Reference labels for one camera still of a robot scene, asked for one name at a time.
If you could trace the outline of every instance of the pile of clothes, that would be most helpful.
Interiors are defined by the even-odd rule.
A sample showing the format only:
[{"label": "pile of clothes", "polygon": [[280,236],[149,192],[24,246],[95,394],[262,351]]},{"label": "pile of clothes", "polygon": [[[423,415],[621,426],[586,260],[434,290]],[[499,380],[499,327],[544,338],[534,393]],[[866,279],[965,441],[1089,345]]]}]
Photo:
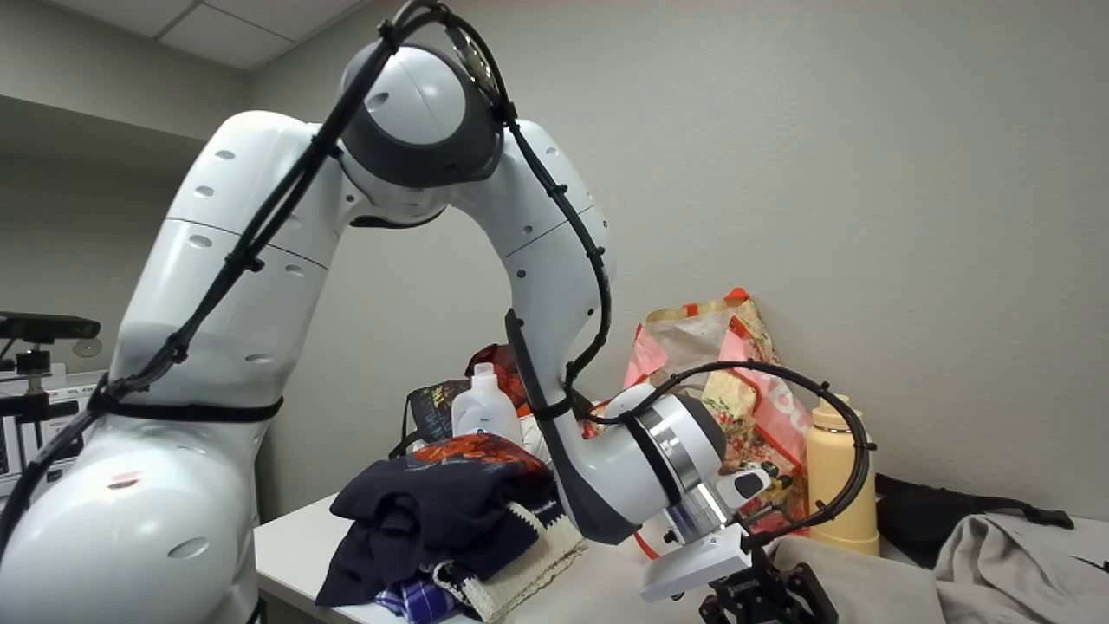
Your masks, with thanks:
[{"label": "pile of clothes", "polygon": [[1022,498],[875,478],[895,559],[808,537],[774,548],[777,568],[809,564],[838,619],[1104,624],[1109,523]]},{"label": "pile of clothes", "polygon": [[407,619],[411,597],[460,606],[465,578],[493,578],[562,515],[555,475],[502,435],[445,435],[404,457],[374,462],[336,498],[354,519],[318,606],[384,604]]}]

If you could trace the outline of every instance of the pink bag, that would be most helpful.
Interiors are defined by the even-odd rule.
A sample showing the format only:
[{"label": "pink bag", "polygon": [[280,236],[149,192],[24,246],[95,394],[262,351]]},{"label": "pink bag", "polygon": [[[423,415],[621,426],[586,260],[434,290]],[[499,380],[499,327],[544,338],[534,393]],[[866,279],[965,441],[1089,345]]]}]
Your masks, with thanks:
[{"label": "pink bag", "polygon": [[[757,307],[740,289],[700,304],[656,307],[633,328],[624,386],[657,386],[709,362],[777,362]],[[749,462],[777,470],[777,485],[743,506],[743,512],[756,519],[767,512],[757,528],[780,523],[780,508],[794,498],[794,481],[802,470],[808,426],[808,408],[794,400],[789,386],[761,371],[733,368],[697,374],[681,393],[697,394],[717,415],[726,435],[724,475]]]}]

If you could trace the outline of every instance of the black stand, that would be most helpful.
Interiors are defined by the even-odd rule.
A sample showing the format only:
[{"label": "black stand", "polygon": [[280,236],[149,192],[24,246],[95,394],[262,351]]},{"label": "black stand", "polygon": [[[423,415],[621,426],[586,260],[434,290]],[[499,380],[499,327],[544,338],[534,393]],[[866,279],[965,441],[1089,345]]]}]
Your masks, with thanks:
[{"label": "black stand", "polygon": [[77,414],[77,403],[49,403],[42,389],[42,379],[49,374],[49,353],[42,345],[18,353],[13,371],[27,379],[27,393],[0,400],[0,418],[13,415],[13,448],[18,448],[18,457],[9,462],[3,430],[0,430],[0,470],[13,470],[27,464],[24,426],[35,426],[35,448],[42,448],[42,423]]},{"label": "black stand", "polygon": [[753,568],[709,583],[700,604],[703,624],[838,624],[838,612],[808,564],[787,574],[753,544]]}]

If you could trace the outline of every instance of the clothing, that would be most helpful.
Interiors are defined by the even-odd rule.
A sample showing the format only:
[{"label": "clothing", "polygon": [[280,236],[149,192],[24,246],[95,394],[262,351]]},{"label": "clothing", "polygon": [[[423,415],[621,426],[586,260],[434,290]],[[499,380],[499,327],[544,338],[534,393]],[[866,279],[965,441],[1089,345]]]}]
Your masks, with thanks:
[{"label": "clothing", "polygon": [[1104,624],[1109,523],[1074,530],[1022,515],[970,512],[936,568],[871,559],[808,537],[774,544],[774,564],[809,564],[849,624]]},{"label": "clothing", "polygon": [[1030,523],[1074,528],[1065,508],[1039,508],[1006,497],[970,497],[875,475],[875,530],[912,560],[931,568],[943,539],[970,512],[1022,512]]},{"label": "clothing", "polygon": [[333,512],[354,523],[333,556],[318,606],[366,604],[441,560],[450,560],[454,578],[488,578],[538,539],[509,502],[551,502],[551,475],[478,457],[434,462],[441,464],[374,462],[333,498]]}]

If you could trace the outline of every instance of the white cloth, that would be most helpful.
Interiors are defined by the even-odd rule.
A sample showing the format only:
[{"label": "white cloth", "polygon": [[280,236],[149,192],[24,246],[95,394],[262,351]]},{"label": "white cloth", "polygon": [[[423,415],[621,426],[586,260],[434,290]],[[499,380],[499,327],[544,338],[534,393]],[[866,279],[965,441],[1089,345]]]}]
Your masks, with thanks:
[{"label": "white cloth", "polygon": [[538,523],[538,539],[493,578],[465,578],[460,593],[478,610],[486,624],[507,619],[518,604],[551,586],[578,556],[581,535],[556,515],[551,528]]},{"label": "white cloth", "polygon": [[1109,523],[1074,530],[1018,515],[965,515],[940,550],[936,590],[946,619],[1109,624]]},{"label": "white cloth", "polygon": [[808,560],[846,624],[1109,624],[1109,523],[1096,519],[965,515],[931,573],[802,537],[784,537],[774,560]]}]

